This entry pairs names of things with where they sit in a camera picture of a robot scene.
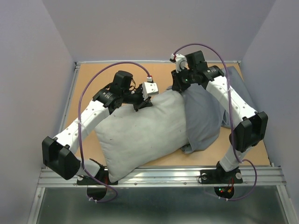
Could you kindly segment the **grey pillowcase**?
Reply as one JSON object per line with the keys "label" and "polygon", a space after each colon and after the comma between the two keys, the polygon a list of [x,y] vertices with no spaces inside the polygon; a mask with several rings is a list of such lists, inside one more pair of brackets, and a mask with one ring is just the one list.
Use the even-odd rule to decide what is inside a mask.
{"label": "grey pillowcase", "polygon": [[165,126],[173,147],[183,153],[206,150],[219,137],[221,127],[230,127],[228,112],[202,86],[192,84],[182,93],[168,87],[166,92],[170,105]]}

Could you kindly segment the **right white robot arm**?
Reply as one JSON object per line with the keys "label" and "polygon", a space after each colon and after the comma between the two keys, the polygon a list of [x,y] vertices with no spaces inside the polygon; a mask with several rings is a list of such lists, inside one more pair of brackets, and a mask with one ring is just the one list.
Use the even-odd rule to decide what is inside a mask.
{"label": "right white robot arm", "polygon": [[218,66],[208,66],[202,51],[187,55],[173,53],[170,61],[176,65],[171,73],[174,91],[184,92],[192,84],[202,86],[229,114],[230,147],[215,169],[203,171],[201,183],[234,179],[245,155],[264,139],[268,115],[243,100],[230,84],[227,66],[222,70]]}

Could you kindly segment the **white pillow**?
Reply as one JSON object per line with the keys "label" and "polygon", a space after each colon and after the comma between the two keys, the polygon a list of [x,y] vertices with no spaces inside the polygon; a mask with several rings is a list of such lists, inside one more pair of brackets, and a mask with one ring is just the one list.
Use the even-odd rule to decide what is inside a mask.
{"label": "white pillow", "polygon": [[151,102],[138,112],[124,105],[95,127],[110,182],[189,143],[181,94],[167,90]]}

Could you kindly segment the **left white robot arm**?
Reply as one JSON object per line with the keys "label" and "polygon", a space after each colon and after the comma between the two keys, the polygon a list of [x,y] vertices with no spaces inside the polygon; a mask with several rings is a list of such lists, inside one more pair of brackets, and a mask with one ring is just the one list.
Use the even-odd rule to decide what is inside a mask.
{"label": "left white robot arm", "polygon": [[118,71],[111,83],[100,89],[67,128],[55,137],[47,136],[42,141],[43,163],[62,178],[69,180],[75,175],[87,175],[85,168],[90,168],[88,179],[98,184],[103,181],[101,165],[93,160],[82,162],[75,156],[82,141],[105,118],[122,104],[131,104],[135,111],[152,106],[151,97],[159,93],[152,77],[137,88],[131,86],[133,75]]}

